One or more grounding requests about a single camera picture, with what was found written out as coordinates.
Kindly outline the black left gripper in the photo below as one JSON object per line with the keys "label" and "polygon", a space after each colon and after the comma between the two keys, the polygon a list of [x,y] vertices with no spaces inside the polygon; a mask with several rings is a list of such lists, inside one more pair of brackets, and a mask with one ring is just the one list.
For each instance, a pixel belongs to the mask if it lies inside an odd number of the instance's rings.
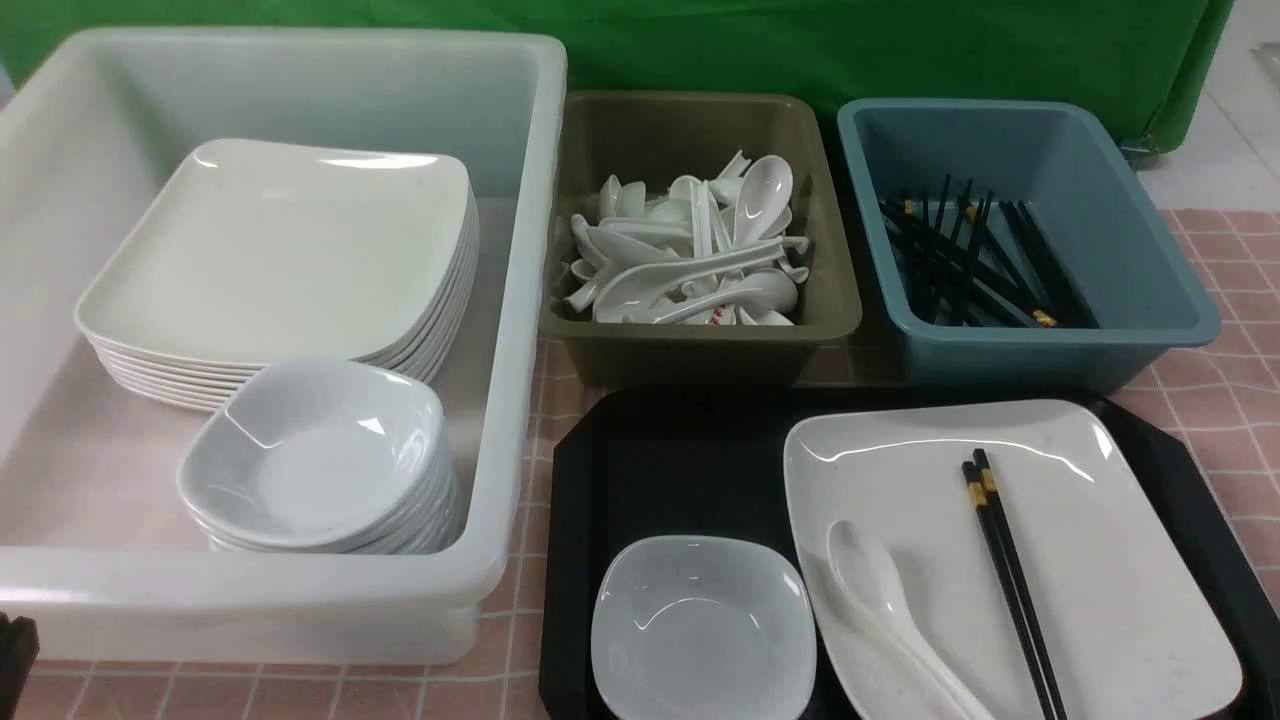
{"label": "black left gripper", "polygon": [[1,708],[18,707],[38,652],[36,621],[26,616],[9,618],[1,612]]}

